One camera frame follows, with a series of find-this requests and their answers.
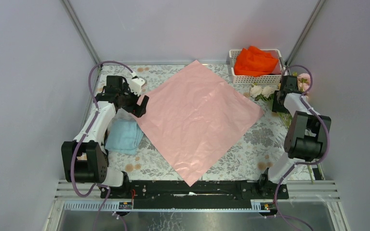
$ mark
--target gray wall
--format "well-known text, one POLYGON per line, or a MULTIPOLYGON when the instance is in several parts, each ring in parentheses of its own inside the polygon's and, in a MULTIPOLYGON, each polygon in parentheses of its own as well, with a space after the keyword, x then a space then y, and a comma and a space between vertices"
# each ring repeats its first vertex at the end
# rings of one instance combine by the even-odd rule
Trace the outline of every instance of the gray wall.
POLYGON ((72 0, 103 60, 225 61, 230 49, 292 50, 317 0, 72 0))
POLYGON ((325 173, 352 230, 370 230, 370 1, 328 1, 294 63, 313 72, 311 104, 332 119, 325 173))
POLYGON ((0 231, 41 230, 92 65, 59 0, 0 1, 0 231))

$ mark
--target floral pattern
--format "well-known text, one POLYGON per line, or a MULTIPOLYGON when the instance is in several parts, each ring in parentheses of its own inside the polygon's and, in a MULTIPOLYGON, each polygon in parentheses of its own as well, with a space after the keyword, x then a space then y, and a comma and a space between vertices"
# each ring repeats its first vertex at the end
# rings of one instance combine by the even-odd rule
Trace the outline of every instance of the floral pattern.
MULTIPOLYGON (((155 89, 184 67, 185 65, 131 66, 139 77, 147 81, 144 93, 155 89)), ((228 65, 209 64, 206 67, 225 79, 238 92, 253 100, 249 96, 250 85, 232 84, 228 65)), ((106 84, 107 75, 131 76, 123 66, 105 65, 98 80, 96 93, 106 84)), ((287 129, 278 115, 271 112, 269 102, 256 103, 264 110, 263 117, 200 180, 257 180, 260 174, 284 153, 283 143, 287 129)), ((121 111, 123 110, 119 110, 114 119, 132 119, 128 113, 121 111)), ((110 152, 109 165, 117 170, 126 171, 131 180, 182 180, 146 136, 139 144, 137 155, 110 152)), ((299 166, 290 179, 310 180, 310 172, 306 166, 299 166)))

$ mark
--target red-orange fabric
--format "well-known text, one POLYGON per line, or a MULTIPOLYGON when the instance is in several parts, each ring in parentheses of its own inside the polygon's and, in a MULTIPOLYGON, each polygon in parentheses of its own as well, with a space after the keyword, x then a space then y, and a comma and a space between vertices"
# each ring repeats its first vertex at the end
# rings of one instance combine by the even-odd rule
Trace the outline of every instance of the red-orange fabric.
POLYGON ((257 47, 243 48, 236 59, 234 66, 237 76, 264 76, 271 74, 278 63, 278 59, 257 47))

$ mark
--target plastic basket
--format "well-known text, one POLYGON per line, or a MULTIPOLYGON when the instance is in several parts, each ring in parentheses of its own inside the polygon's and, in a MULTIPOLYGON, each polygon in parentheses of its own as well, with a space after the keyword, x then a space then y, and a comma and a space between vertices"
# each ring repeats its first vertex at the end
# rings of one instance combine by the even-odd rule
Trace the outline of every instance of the plastic basket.
POLYGON ((235 66, 236 58, 240 54, 242 50, 230 50, 229 51, 229 61, 231 65, 232 71, 232 78, 233 84, 279 84, 281 78, 281 72, 284 70, 282 64, 280 63, 280 51, 277 49, 261 49, 262 51, 269 52, 274 58, 278 59, 278 65, 276 65, 275 69, 273 70, 273 74, 268 76, 237 76, 235 75, 235 70, 233 67, 235 66))

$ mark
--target folded blue cloth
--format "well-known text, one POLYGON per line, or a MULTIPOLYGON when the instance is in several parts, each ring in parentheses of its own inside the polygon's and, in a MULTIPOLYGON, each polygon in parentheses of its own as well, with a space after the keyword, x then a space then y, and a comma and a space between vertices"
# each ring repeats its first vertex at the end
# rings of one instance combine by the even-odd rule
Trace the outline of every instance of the folded blue cloth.
POLYGON ((112 152, 135 155, 143 135, 136 121, 119 119, 111 126, 105 148, 112 152))

